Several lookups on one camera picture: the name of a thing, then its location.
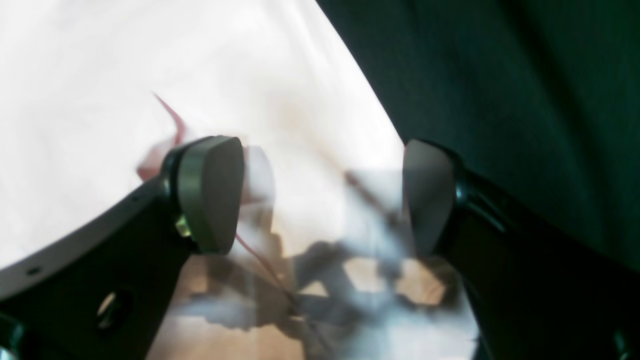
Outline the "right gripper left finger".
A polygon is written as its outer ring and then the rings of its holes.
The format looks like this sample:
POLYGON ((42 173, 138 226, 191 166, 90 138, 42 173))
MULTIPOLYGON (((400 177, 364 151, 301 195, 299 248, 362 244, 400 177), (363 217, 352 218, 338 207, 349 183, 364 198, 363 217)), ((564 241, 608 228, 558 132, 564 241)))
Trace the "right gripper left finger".
POLYGON ((3 360, 143 360, 194 254, 236 236, 245 157, 210 136, 78 230, 1 271, 3 360))

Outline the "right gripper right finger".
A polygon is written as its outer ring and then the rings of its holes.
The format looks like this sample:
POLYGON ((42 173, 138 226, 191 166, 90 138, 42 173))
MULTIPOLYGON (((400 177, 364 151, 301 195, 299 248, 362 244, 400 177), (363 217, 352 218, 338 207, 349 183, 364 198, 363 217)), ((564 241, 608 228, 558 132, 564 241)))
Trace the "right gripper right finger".
POLYGON ((637 360, 639 273, 551 225, 457 155, 412 139, 402 187, 416 255, 461 278, 475 360, 637 360))

